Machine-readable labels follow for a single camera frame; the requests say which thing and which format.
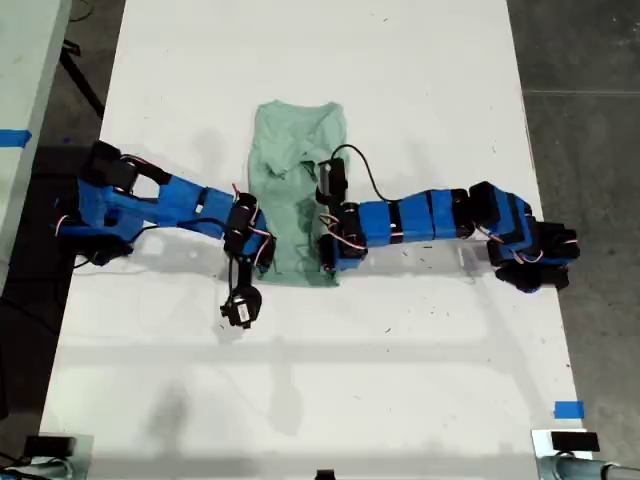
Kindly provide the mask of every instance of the white tabletop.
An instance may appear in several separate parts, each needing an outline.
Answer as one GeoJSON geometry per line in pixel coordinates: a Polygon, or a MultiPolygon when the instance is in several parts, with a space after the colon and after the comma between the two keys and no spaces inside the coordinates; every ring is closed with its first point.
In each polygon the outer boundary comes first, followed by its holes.
{"type": "MultiPolygon", "coordinates": [[[[101,138],[246,187],[274,99],[342,104],[387,196],[489,180],[541,215],[504,0],[129,0],[101,138]]],[[[553,420],[576,398],[556,292],[501,283],[481,243],[258,285],[242,336],[224,264],[164,230],[74,275],[42,430],[94,435],[91,478],[533,479],[530,429],[580,426],[553,420]]]]}
{"type": "Polygon", "coordinates": [[[0,2],[0,130],[32,135],[25,148],[0,147],[0,294],[70,8],[71,0],[0,2]]]}

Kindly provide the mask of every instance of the blue tape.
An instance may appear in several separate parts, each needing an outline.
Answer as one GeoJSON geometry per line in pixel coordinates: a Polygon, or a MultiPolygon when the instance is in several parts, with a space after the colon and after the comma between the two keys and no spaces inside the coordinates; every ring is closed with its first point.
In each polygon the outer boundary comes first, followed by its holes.
{"type": "Polygon", "coordinates": [[[2,130],[0,129],[0,148],[24,148],[31,140],[29,130],[2,130]]]}
{"type": "Polygon", "coordinates": [[[556,419],[584,418],[584,402],[556,402],[556,408],[553,411],[556,419]]]}
{"type": "Polygon", "coordinates": [[[433,224],[436,238],[456,238],[456,224],[453,220],[453,196],[451,190],[431,190],[433,224]]]}

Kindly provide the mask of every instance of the white table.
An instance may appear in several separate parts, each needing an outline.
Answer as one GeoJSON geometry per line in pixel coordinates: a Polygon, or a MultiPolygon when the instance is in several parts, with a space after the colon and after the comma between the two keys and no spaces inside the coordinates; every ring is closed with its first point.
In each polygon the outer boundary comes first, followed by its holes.
{"type": "Polygon", "coordinates": [[[0,3],[0,129],[32,134],[25,148],[0,148],[0,294],[70,8],[71,0],[0,3]]]}
{"type": "MultiPolygon", "coordinates": [[[[504,0],[129,0],[101,138],[246,187],[273,99],[341,103],[390,197],[486,179],[541,215],[504,0]]],[[[74,275],[42,430],[94,435],[91,478],[533,479],[530,429],[580,426],[552,415],[576,398],[557,295],[483,252],[401,245],[337,289],[261,285],[239,337],[220,244],[149,232],[74,275]]]]}

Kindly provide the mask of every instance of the cloth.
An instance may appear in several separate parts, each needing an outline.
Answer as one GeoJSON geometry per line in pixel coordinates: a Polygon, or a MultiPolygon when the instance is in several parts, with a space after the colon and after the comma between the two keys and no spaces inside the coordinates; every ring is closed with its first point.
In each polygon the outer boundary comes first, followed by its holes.
{"type": "Polygon", "coordinates": [[[249,155],[249,191],[258,199],[267,228],[276,236],[273,264],[262,280],[300,286],[335,286],[321,272],[315,199],[319,162],[346,141],[342,107],[301,107],[274,101],[258,107],[249,155]]]}

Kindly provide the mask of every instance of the black cable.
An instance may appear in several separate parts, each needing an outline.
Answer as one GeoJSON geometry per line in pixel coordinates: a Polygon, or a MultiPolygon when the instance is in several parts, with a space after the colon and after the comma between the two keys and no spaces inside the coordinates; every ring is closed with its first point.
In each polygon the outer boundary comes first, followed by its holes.
{"type": "Polygon", "coordinates": [[[0,467],[0,473],[2,473],[3,471],[9,469],[9,468],[16,468],[16,467],[25,467],[27,465],[29,465],[31,463],[31,459],[25,456],[22,456],[20,458],[17,458],[14,462],[11,463],[11,465],[7,465],[6,467],[0,467]]]}
{"type": "Polygon", "coordinates": [[[18,464],[20,462],[20,460],[17,459],[16,457],[12,457],[11,455],[8,455],[8,454],[6,454],[4,452],[0,452],[0,457],[6,458],[10,462],[12,462],[14,465],[16,465],[16,464],[18,464]]]}
{"type": "Polygon", "coordinates": [[[31,473],[23,473],[20,470],[14,470],[12,467],[3,468],[2,470],[0,470],[0,473],[14,476],[16,478],[26,478],[28,480],[50,480],[49,478],[42,477],[40,475],[33,475],[31,473]]]}
{"type": "Polygon", "coordinates": [[[87,0],[80,0],[80,1],[89,7],[89,11],[87,13],[85,13],[84,15],[80,15],[78,18],[72,18],[71,20],[69,20],[69,23],[82,22],[83,20],[86,20],[91,15],[93,15],[94,6],[92,4],[90,4],[87,0]]]}
{"type": "Polygon", "coordinates": [[[229,297],[233,291],[233,257],[229,256],[229,297]]]}
{"type": "Polygon", "coordinates": [[[85,260],[84,262],[79,263],[78,265],[74,265],[73,269],[84,267],[87,263],[91,263],[91,260],[85,260]]]}
{"type": "Polygon", "coordinates": [[[388,198],[382,196],[382,194],[380,193],[380,190],[378,190],[378,186],[376,185],[376,181],[374,180],[373,174],[371,173],[371,168],[369,167],[369,162],[367,161],[367,157],[364,156],[364,153],[362,153],[358,147],[356,147],[355,145],[351,145],[350,143],[343,143],[342,145],[339,145],[338,147],[336,147],[336,149],[333,151],[333,153],[331,154],[331,160],[335,159],[336,153],[338,153],[340,150],[344,148],[351,148],[355,150],[358,153],[358,155],[360,155],[360,158],[362,158],[362,161],[364,162],[364,166],[367,167],[369,180],[371,180],[371,185],[373,186],[373,190],[376,192],[376,195],[378,195],[378,198],[380,198],[380,200],[383,200],[387,203],[394,202],[395,200],[389,200],[388,198]]]}
{"type": "Polygon", "coordinates": [[[31,313],[29,310],[27,310],[23,306],[18,305],[17,303],[15,303],[12,300],[9,300],[9,299],[7,299],[5,297],[0,297],[0,301],[4,302],[7,306],[13,308],[14,310],[19,311],[23,315],[29,317],[34,322],[38,323],[42,328],[47,330],[51,335],[56,336],[56,337],[58,335],[60,335],[60,332],[56,332],[53,328],[51,328],[51,326],[49,326],[49,324],[47,322],[45,322],[44,319],[42,319],[41,317],[39,317],[37,315],[34,315],[33,313],[31,313]]]}

